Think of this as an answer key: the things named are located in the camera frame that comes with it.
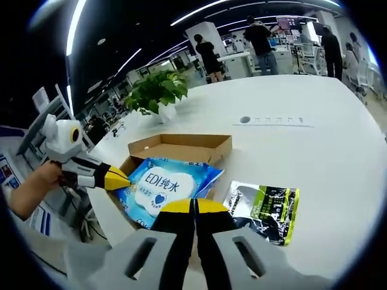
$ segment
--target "open cardboard box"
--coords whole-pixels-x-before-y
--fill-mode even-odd
[[[230,135],[192,135],[192,134],[160,134],[128,145],[130,156],[123,162],[120,169],[129,176],[146,158],[166,157],[187,162],[204,162],[211,166],[223,159],[232,150]],[[109,197],[136,228],[138,224],[125,214],[122,204],[108,192]],[[213,199],[215,192],[211,190],[207,196]]]

